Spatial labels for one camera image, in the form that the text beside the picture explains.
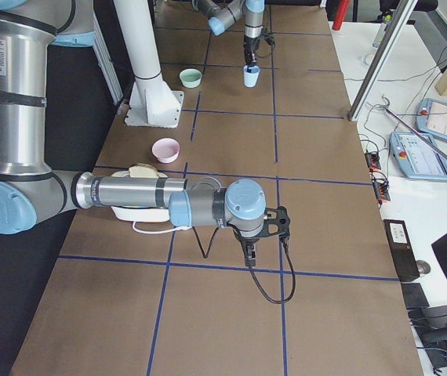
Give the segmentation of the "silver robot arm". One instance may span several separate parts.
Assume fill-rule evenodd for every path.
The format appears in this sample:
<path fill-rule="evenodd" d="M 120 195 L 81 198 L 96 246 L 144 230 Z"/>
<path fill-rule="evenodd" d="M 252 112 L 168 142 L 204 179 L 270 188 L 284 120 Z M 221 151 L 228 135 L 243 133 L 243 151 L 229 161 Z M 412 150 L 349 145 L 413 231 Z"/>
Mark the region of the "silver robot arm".
<path fill-rule="evenodd" d="M 289 242 L 283 207 L 269 208 L 251 179 L 172 179 L 136 165 L 111 176 L 58 171 L 44 160 L 47 49 L 95 40 L 91 1 L 0 1 L 0 234 L 29 230 L 62 212 L 109 207 L 116 217 L 170 222 L 174 230 L 230 227 L 248 268 L 255 245 Z"/>
<path fill-rule="evenodd" d="M 265 1 L 262 0 L 234 0 L 224 8 L 220 8 L 211 0 L 191 1 L 193 8 L 203 14 L 211 31 L 215 36 L 221 35 L 241 18 L 245 19 L 244 57 L 245 72 L 255 73 L 257 65 L 257 50 L 263 35 L 263 12 Z"/>

